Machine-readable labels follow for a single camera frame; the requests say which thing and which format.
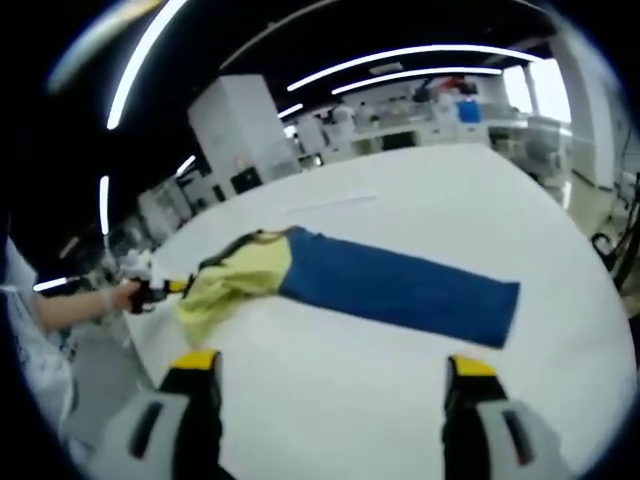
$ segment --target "white tabletop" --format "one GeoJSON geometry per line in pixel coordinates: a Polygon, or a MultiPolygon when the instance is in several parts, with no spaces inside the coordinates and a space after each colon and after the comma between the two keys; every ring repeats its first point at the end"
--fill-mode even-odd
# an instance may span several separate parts
{"type": "MultiPolygon", "coordinates": [[[[609,274],[567,214],[481,145],[385,152],[302,173],[201,214],[156,254],[187,275],[256,228],[292,224],[522,283],[503,350],[296,304],[254,300],[222,350],[222,464],[245,480],[442,478],[446,358],[493,365],[560,435],[575,472],[623,421],[633,345],[609,274]]],[[[187,351],[171,305],[129,318],[158,384],[187,351]]]]}

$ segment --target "ceiling light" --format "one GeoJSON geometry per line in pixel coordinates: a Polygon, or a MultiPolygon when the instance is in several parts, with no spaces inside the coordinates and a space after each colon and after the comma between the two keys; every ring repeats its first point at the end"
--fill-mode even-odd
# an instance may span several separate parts
{"type": "Polygon", "coordinates": [[[571,182],[564,182],[562,186],[562,208],[565,210],[568,210],[571,205],[571,186],[571,182]]]}
{"type": "Polygon", "coordinates": [[[184,162],[182,162],[182,165],[180,165],[178,167],[178,170],[176,170],[176,177],[179,177],[180,175],[182,175],[185,172],[185,170],[189,168],[193,162],[195,162],[195,160],[196,160],[196,156],[191,155],[184,162]]]}
{"type": "Polygon", "coordinates": [[[69,252],[73,249],[73,247],[75,247],[78,242],[80,242],[80,238],[79,237],[73,237],[69,243],[67,243],[67,245],[62,249],[62,251],[60,252],[60,255],[58,255],[58,258],[64,258],[66,257],[69,252]]]}
{"type": "Polygon", "coordinates": [[[408,72],[391,73],[389,75],[383,75],[382,77],[370,78],[368,80],[362,80],[361,82],[351,83],[344,87],[331,90],[333,95],[353,90],[355,88],[364,87],[374,83],[386,82],[389,80],[395,80],[405,77],[418,77],[421,75],[438,75],[446,73],[467,73],[467,74],[481,74],[481,75],[500,75],[502,70],[498,68],[481,68],[481,67],[442,67],[442,68],[423,68],[421,70],[409,70],[408,72]]]}
{"type": "Polygon", "coordinates": [[[109,218],[107,217],[107,209],[109,203],[109,177],[104,176],[100,179],[100,229],[102,235],[109,233],[109,218]]]}
{"type": "Polygon", "coordinates": [[[127,68],[125,68],[120,83],[118,84],[118,90],[113,97],[113,103],[111,104],[111,111],[109,112],[109,120],[107,121],[107,128],[113,130],[120,123],[122,112],[124,110],[127,97],[133,86],[133,82],[138,75],[138,71],[142,66],[142,62],[146,58],[149,50],[158,39],[164,28],[169,24],[171,19],[178,13],[178,10],[187,3],[187,0],[169,0],[165,6],[158,12],[158,15],[153,19],[147,31],[144,32],[138,46],[131,55],[127,68]]]}
{"type": "Polygon", "coordinates": [[[302,108],[302,104],[301,103],[297,103],[296,105],[294,105],[293,107],[289,107],[286,110],[283,110],[282,112],[280,112],[278,114],[278,118],[284,118],[287,115],[291,115],[293,112],[297,112],[298,110],[300,110],[302,108]]]}
{"type": "Polygon", "coordinates": [[[345,70],[347,68],[355,67],[356,65],[362,65],[363,63],[375,62],[385,58],[398,57],[401,55],[410,55],[414,53],[428,53],[428,52],[479,52],[479,53],[488,53],[493,55],[504,55],[505,57],[519,58],[521,60],[528,60],[530,62],[542,60],[540,57],[536,57],[535,55],[530,55],[528,53],[519,52],[517,50],[509,50],[507,48],[499,48],[499,47],[489,47],[486,45],[422,45],[420,47],[399,48],[397,50],[389,50],[387,52],[374,53],[373,55],[367,55],[365,57],[349,60],[348,62],[340,63],[333,67],[325,68],[324,70],[314,73],[313,75],[309,75],[308,77],[305,77],[302,80],[298,80],[297,82],[289,85],[287,87],[287,90],[290,92],[293,92],[294,90],[297,90],[298,88],[304,85],[307,85],[311,82],[315,82],[316,80],[326,77],[327,75],[331,75],[332,73],[336,73],[341,70],[345,70]]]}
{"type": "Polygon", "coordinates": [[[48,282],[37,283],[33,286],[34,292],[42,292],[43,290],[48,290],[53,287],[59,287],[60,285],[65,285],[69,282],[69,279],[66,277],[56,278],[55,280],[49,280],[48,282]]]}

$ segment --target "person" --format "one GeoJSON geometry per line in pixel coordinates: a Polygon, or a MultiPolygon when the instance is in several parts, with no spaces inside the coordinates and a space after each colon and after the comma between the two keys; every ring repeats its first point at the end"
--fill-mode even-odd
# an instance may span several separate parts
{"type": "Polygon", "coordinates": [[[367,102],[362,102],[356,110],[356,123],[359,127],[368,127],[375,114],[376,112],[367,105],[367,102]]]}
{"type": "Polygon", "coordinates": [[[402,96],[398,99],[398,108],[400,109],[400,114],[408,117],[411,114],[411,101],[406,97],[402,96]]]}
{"type": "Polygon", "coordinates": [[[304,149],[304,144],[300,142],[300,137],[298,136],[298,132],[293,134],[293,143],[295,144],[296,148],[302,155],[307,153],[306,150],[304,149]]]}
{"type": "Polygon", "coordinates": [[[333,119],[336,123],[338,134],[342,139],[352,134],[355,130],[356,126],[353,120],[355,113],[351,107],[345,105],[342,98],[338,100],[338,106],[333,109],[333,119]]]}
{"type": "Polygon", "coordinates": [[[389,99],[389,105],[388,105],[388,107],[389,107],[389,114],[390,114],[391,116],[394,116],[394,117],[396,117],[396,116],[400,115],[400,113],[401,113],[401,112],[400,112],[400,104],[397,102],[397,100],[398,100],[398,99],[397,99],[396,97],[391,97],[391,98],[389,99]]]}
{"type": "Polygon", "coordinates": [[[430,83],[431,79],[427,78],[418,88],[416,88],[413,92],[414,103],[427,103],[431,100],[431,90],[429,88],[430,83]]]}
{"type": "Polygon", "coordinates": [[[7,239],[5,257],[4,284],[16,287],[4,294],[18,363],[43,416],[65,444],[68,439],[64,438],[62,426],[75,401],[73,374],[69,361],[49,342],[47,335],[112,310],[129,310],[130,297],[140,284],[131,282],[94,292],[46,298],[33,291],[36,272],[11,238],[7,239]]]}
{"type": "Polygon", "coordinates": [[[316,121],[316,127],[320,130],[320,134],[322,135],[322,140],[324,141],[324,147],[328,147],[329,146],[329,134],[327,133],[326,129],[325,129],[325,121],[322,118],[322,115],[320,115],[319,113],[317,113],[316,115],[313,116],[313,118],[316,121]]]}
{"type": "Polygon", "coordinates": [[[316,155],[327,146],[322,133],[322,123],[315,115],[303,115],[298,119],[298,136],[306,155],[316,155]]]}
{"type": "Polygon", "coordinates": [[[451,90],[438,90],[433,115],[434,119],[441,124],[455,125],[458,123],[456,98],[451,90]]]}

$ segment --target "white wall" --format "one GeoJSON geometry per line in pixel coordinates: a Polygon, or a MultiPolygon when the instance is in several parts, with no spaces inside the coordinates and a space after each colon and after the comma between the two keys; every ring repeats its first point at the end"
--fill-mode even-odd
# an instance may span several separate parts
{"type": "Polygon", "coordinates": [[[188,116],[211,166],[211,175],[219,182],[227,198],[235,196],[230,179],[239,172],[234,160],[248,162],[252,152],[244,143],[222,83],[211,84],[189,107],[188,116]]]}
{"type": "Polygon", "coordinates": [[[577,32],[563,29],[549,41],[571,108],[573,168],[597,186],[612,188],[615,153],[603,70],[577,32]]]}
{"type": "Polygon", "coordinates": [[[220,77],[188,115],[225,196],[236,195],[230,179],[250,166],[265,183],[300,171],[261,75],[220,77]]]}
{"type": "Polygon", "coordinates": [[[496,105],[508,105],[507,91],[502,81],[502,75],[495,77],[473,77],[478,85],[476,100],[479,103],[493,103],[496,105]]]}
{"type": "Polygon", "coordinates": [[[608,86],[606,90],[613,129],[615,181],[618,182],[620,169],[633,174],[640,172],[640,135],[636,124],[631,121],[621,91],[615,86],[608,86]]]}

